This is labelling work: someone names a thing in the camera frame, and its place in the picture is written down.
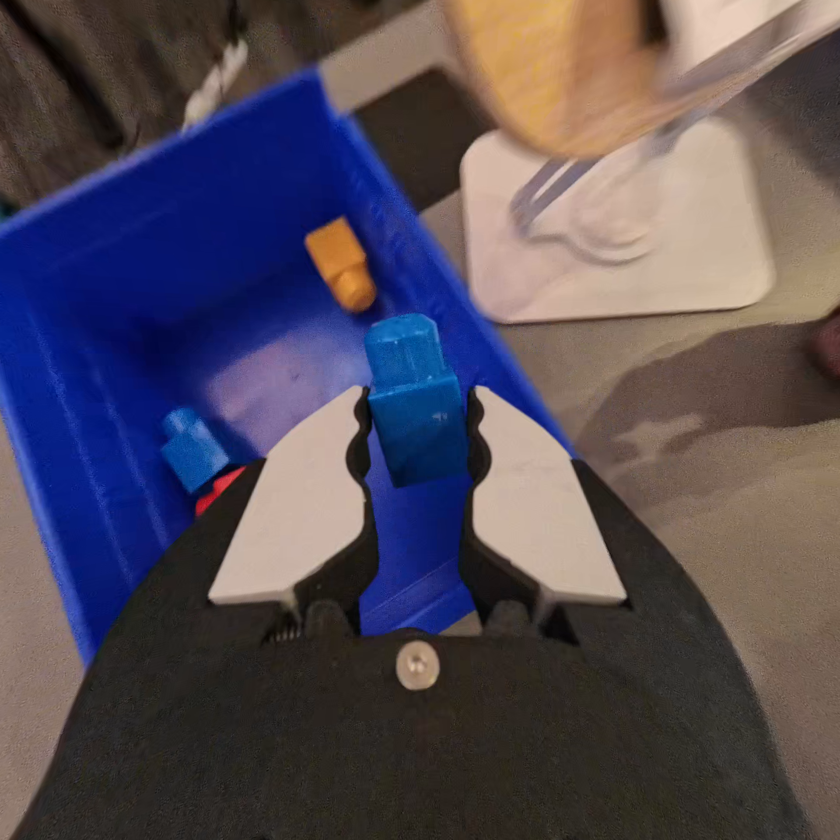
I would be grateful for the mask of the white power adapter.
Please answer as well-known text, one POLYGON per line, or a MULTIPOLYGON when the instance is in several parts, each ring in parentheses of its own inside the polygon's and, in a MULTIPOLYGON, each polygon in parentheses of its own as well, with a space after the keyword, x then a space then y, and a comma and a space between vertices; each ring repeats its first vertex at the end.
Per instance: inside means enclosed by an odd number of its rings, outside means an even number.
POLYGON ((181 131, 204 122, 218 110, 247 64, 249 48, 245 38, 226 45, 222 58, 206 74, 202 84, 187 99, 181 131))

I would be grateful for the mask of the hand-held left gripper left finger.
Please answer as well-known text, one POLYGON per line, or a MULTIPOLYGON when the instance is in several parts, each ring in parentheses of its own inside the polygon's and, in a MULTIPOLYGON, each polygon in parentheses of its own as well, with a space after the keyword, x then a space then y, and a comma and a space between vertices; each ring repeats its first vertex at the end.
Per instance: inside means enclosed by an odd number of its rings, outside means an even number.
POLYGON ((369 389, 354 385, 268 453, 208 599, 357 607, 379 570, 369 389))

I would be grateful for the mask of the blue building block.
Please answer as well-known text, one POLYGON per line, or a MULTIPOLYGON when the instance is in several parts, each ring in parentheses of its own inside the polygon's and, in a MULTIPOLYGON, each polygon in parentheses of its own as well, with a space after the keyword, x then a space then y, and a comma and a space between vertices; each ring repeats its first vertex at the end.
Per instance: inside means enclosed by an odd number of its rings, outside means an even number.
POLYGON ((213 430, 189 406, 179 406, 161 421, 164 462, 191 496, 229 470, 234 459, 213 430))
POLYGON ((392 484, 412 487, 466 471, 464 399, 438 327, 421 313, 379 321, 364 337, 368 396, 392 484))

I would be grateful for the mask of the blue plastic bin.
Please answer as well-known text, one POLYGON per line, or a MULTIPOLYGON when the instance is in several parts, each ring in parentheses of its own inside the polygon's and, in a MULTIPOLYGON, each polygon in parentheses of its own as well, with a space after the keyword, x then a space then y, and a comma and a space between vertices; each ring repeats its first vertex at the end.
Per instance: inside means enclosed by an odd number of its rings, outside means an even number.
POLYGON ((248 463, 370 382, 371 323, 421 312, 463 392, 571 447, 371 140, 308 70, 2 226, 2 416, 85 666, 193 523, 161 455, 176 407, 248 463), (377 289, 359 314, 305 247, 341 216, 377 289))

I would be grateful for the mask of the grey desk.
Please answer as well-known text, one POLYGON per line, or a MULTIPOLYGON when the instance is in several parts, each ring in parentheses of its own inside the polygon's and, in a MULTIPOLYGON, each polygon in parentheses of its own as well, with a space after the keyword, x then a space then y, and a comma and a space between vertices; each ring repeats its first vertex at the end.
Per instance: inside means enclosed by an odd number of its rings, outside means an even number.
MULTIPOLYGON (((139 141, 174 131, 220 54, 222 2, 22 2, 139 141)), ((381 81, 455 65, 417 2, 240 2, 252 64, 239 98, 329 58, 373 102, 381 81)), ((24 206, 114 158, 2 12, 2 193, 24 206)), ((729 102, 748 136, 780 285, 750 311, 504 328, 599 475, 675 551, 745 655, 797 794, 838 838, 838 384, 803 343, 838 298, 838 38, 729 102)), ((84 665, 35 503, 2 455, 2 838, 34 797, 84 665)))

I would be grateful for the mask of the red building block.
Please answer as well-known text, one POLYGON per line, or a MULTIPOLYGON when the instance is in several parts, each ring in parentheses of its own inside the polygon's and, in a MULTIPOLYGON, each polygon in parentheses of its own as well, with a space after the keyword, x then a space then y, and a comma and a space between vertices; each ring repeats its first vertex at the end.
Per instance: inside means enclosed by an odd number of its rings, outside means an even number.
POLYGON ((244 466, 229 469, 211 481, 208 488, 204 489, 195 502, 194 512, 196 518, 200 518, 204 512, 218 499, 227 488, 245 471, 244 466))

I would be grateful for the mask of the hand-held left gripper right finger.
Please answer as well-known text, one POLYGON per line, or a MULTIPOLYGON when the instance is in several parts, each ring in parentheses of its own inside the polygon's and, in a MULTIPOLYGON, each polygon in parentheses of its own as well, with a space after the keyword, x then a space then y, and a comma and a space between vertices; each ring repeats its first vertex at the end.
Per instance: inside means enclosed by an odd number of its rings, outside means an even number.
POLYGON ((500 602, 551 623, 566 605, 622 606, 627 590, 562 444, 484 385, 467 405, 470 487, 458 572, 482 619, 500 602))

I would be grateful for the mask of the yellow building block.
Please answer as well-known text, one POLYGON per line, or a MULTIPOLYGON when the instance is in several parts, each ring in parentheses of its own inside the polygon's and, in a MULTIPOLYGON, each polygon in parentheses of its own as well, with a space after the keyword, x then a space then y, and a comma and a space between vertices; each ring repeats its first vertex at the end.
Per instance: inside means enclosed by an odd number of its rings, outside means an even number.
POLYGON ((341 309, 352 314, 368 311, 377 289, 367 255, 348 218, 338 217, 304 240, 312 263, 341 309))

